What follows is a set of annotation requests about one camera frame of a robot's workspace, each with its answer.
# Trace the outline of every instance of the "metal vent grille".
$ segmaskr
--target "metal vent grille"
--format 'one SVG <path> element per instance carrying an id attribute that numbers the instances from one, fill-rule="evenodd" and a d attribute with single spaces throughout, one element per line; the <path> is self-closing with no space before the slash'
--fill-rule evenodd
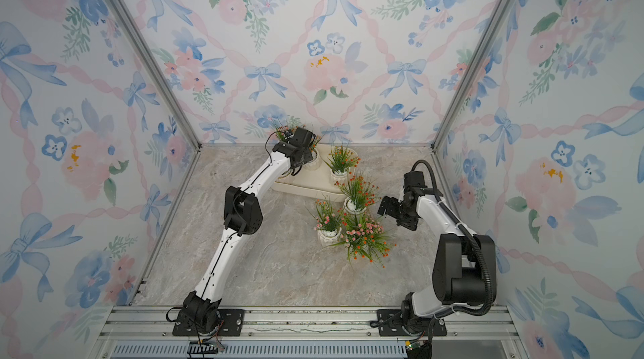
<path id="1" fill-rule="evenodd" d="M 206 358 L 406 358 L 404 343 L 398 341 L 231 341 L 224 342 L 225 351 Z M 186 358 L 199 355 L 198 345 L 187 341 L 120 342 L 111 357 Z"/>

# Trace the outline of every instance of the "black mounting plate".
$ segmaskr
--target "black mounting plate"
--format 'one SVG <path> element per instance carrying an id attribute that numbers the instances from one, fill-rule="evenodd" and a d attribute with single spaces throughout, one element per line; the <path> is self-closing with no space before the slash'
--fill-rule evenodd
<path id="1" fill-rule="evenodd" d="M 218 336 L 238 337 L 242 334 L 242 326 L 244 325 L 244 309 L 217 309 L 217 313 L 221 320 L 223 320 Z M 175 337 L 195 337 L 197 332 L 195 331 L 194 321 L 191 318 L 186 318 L 184 315 L 180 314 L 174 323 L 172 335 Z"/>
<path id="2" fill-rule="evenodd" d="M 381 321 L 387 321 L 391 316 L 396 316 L 395 319 L 390 320 L 387 323 L 380 323 L 378 325 L 378 333 L 381 337 L 418 337 L 414 333 L 408 333 L 403 327 L 403 319 L 400 317 L 400 310 L 396 309 L 380 309 L 376 311 L 376 316 L 378 318 L 378 323 Z M 417 327 L 419 329 L 427 329 L 427 322 L 420 323 Z M 447 335 L 447 329 L 445 324 L 440 324 L 439 322 L 434 323 L 434 337 L 445 337 Z"/>

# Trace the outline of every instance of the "cream plant tray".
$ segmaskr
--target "cream plant tray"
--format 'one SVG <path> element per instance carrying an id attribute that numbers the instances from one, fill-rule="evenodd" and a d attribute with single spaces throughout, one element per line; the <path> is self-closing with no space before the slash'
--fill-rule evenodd
<path id="1" fill-rule="evenodd" d="M 328 161 L 328 154 L 331 153 L 331 145 L 318 144 L 316 147 L 319 157 Z M 304 195 L 305 197 L 324 199 L 328 198 L 333 202 L 343 202 L 346 196 L 334 185 L 331 179 L 331 170 L 322 162 L 316 170 L 302 168 L 297 176 L 287 176 L 278 179 L 272 186 L 278 192 Z"/>

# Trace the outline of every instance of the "wall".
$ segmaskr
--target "wall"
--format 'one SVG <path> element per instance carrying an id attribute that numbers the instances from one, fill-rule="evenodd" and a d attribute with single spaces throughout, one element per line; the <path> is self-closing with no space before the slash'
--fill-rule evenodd
<path id="1" fill-rule="evenodd" d="M 104 0 L 0 7 L 0 356 L 84 358 L 193 150 Z"/>
<path id="2" fill-rule="evenodd" d="M 204 142 L 426 143 L 496 0 L 125 3 Z"/>
<path id="3" fill-rule="evenodd" d="M 516 0 L 441 151 L 532 359 L 644 357 L 643 8 Z"/>

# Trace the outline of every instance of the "marble floor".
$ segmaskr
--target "marble floor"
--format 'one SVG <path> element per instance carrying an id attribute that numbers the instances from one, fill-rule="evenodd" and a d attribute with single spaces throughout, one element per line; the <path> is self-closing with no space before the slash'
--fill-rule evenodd
<path id="1" fill-rule="evenodd" d="M 382 195 L 398 196 L 403 174 L 430 149 L 417 146 L 354 146 L 362 170 Z M 223 229 L 223 196 L 266 159 L 262 146 L 206 146 L 197 162 L 138 305 L 181 305 L 204 274 Z M 228 306 L 397 306 L 410 291 L 430 284 L 436 238 L 427 226 L 416 232 L 392 218 L 392 248 L 385 268 L 347 260 L 343 246 L 322 248 L 307 211 L 314 200 L 269 190 L 262 199 L 263 224 L 239 255 L 221 301 Z M 371 209 L 375 213 L 377 204 Z"/>

